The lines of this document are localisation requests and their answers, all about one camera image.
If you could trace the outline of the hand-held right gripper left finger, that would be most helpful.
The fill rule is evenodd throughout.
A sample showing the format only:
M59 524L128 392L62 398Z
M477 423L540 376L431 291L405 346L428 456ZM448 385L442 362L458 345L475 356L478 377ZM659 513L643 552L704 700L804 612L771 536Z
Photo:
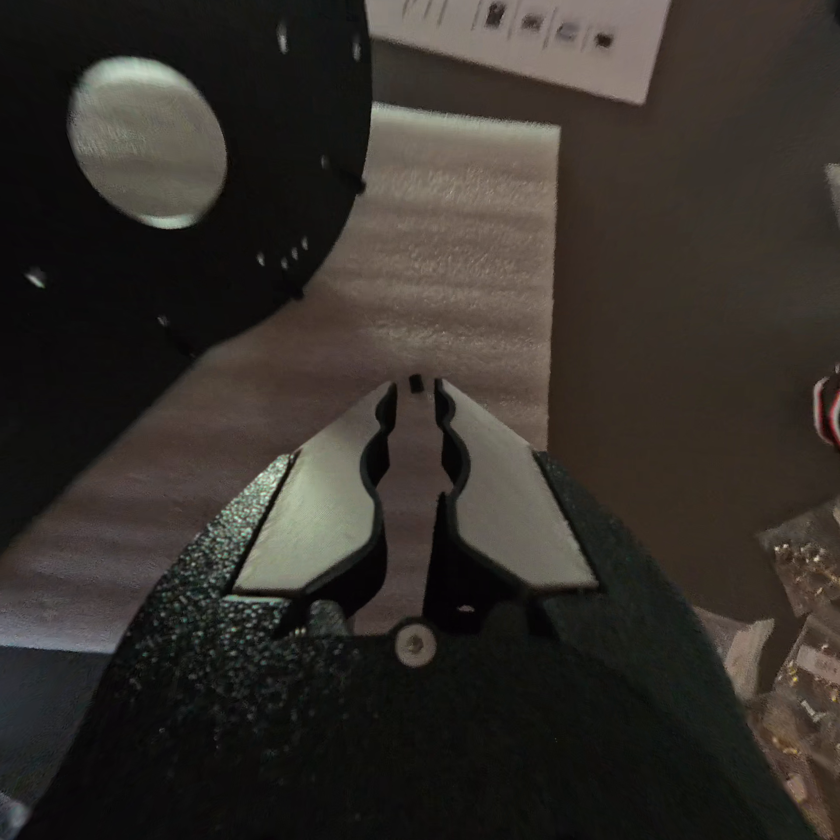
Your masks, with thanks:
M339 604L347 617L383 586L378 486L390 467L397 387L362 397L294 454L238 571L232 596Z

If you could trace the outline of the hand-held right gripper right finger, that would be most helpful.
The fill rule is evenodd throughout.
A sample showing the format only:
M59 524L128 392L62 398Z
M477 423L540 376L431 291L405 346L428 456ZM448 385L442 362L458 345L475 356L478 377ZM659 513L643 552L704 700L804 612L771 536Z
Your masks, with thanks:
M530 443L446 379L435 381L434 409L451 489L437 502L425 617L484 622L501 603L597 592Z

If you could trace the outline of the black metal chassis plate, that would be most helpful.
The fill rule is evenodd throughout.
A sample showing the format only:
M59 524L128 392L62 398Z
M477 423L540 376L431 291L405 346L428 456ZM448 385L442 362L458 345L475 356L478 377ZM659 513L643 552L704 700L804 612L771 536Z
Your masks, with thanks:
M70 98L158 60L220 122L227 173L166 231L100 196ZM2 2L2 550L208 350L303 290L361 194L363 2Z

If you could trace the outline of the white foam sheet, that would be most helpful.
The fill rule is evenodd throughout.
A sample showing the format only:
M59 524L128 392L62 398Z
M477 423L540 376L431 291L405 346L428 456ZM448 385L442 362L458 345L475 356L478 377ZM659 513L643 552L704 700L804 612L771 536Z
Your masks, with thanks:
M2 557L2 646L110 653L187 543L277 456L398 383L388 572L354 618L418 615L448 487L444 377L545 449L560 128L377 104L366 194L306 297L210 350Z

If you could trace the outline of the scattered small screw bags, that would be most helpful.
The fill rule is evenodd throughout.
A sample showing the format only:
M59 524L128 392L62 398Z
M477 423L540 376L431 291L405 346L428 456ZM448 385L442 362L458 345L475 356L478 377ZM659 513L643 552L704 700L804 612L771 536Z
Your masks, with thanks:
M695 606L777 780L820 838L838 838L839 512L831 500L761 532L801 631L770 690L760 660L774 620L741 622Z

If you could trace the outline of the printed instruction leaflet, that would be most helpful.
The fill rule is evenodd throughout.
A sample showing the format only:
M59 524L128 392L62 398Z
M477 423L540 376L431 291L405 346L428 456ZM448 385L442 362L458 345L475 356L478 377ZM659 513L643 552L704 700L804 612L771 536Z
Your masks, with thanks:
M371 36L644 105L670 1L367 1Z

